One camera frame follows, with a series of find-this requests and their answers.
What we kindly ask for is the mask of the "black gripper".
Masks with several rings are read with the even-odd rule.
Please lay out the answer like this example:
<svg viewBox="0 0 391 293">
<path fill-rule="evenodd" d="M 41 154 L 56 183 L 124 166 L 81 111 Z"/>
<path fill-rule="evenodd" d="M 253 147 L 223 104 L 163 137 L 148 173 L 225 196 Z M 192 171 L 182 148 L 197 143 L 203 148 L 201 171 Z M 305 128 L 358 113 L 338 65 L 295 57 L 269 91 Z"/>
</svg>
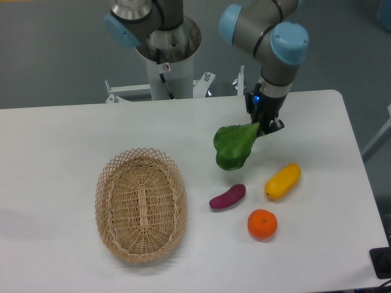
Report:
<svg viewBox="0 0 391 293">
<path fill-rule="evenodd" d="M 251 123 L 264 119 L 260 123 L 258 136 L 266 136 L 285 127 L 278 116 L 287 95 L 286 87 L 262 83 L 257 83 L 253 92 L 245 94 L 246 110 L 250 115 Z"/>
</svg>

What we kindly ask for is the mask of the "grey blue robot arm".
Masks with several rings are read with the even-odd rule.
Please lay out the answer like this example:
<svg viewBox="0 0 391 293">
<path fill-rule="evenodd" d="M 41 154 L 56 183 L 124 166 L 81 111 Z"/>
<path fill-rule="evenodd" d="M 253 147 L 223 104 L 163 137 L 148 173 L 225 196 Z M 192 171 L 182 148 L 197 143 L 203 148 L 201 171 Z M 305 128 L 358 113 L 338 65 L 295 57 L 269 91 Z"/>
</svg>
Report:
<svg viewBox="0 0 391 293">
<path fill-rule="evenodd" d="M 232 4 L 219 20 L 221 38 L 261 63 L 259 80 L 246 94 L 247 112 L 258 123 L 259 136 L 283 128 L 279 110 L 307 54 L 307 31 L 286 21 L 299 5 L 299 1 Z M 104 23 L 122 46 L 135 48 L 144 58 L 154 100 L 194 96 L 192 59 L 202 35 L 184 15 L 182 1 L 112 1 Z"/>
</svg>

